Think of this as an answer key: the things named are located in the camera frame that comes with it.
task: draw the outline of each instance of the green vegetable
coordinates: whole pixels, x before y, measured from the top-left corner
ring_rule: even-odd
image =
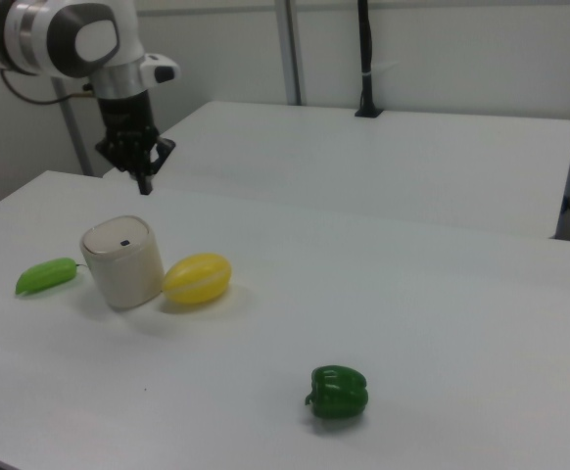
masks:
[[[313,414],[318,418],[352,418],[365,410],[365,386],[365,377],[354,369],[341,365],[318,367],[311,373],[311,394],[305,404],[313,403]]]
[[[58,258],[33,266],[26,271],[15,288],[16,295],[44,291],[76,277],[76,261]]]

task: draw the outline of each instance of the white table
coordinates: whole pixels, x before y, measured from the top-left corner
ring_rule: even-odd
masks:
[[[513,235],[555,234],[570,121],[209,103],[168,131],[155,189]],[[108,179],[128,180],[112,170]]]
[[[110,310],[86,269],[25,300],[22,271],[81,259],[120,214],[166,268],[215,251],[218,302]],[[355,423],[303,406],[357,368]],[[22,469],[570,468],[570,243],[45,173],[0,203],[0,462]]]

